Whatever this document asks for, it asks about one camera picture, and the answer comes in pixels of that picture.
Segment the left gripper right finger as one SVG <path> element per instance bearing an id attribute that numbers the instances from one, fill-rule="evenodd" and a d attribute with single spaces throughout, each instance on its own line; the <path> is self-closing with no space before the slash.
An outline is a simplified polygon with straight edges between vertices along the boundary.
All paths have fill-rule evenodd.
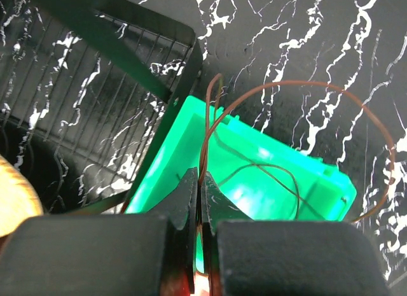
<path id="1" fill-rule="evenodd" d="M 206 174 L 200 188 L 211 295 L 389 295 L 370 241 L 345 222 L 255 221 Z"/>

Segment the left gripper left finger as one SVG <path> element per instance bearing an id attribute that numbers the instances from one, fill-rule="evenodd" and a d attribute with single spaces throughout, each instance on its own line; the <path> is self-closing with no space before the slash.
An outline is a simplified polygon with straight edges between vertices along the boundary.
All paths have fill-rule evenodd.
<path id="1" fill-rule="evenodd" d="M 22 222 L 1 252 L 2 295 L 190 295 L 198 172 L 146 213 Z"/>

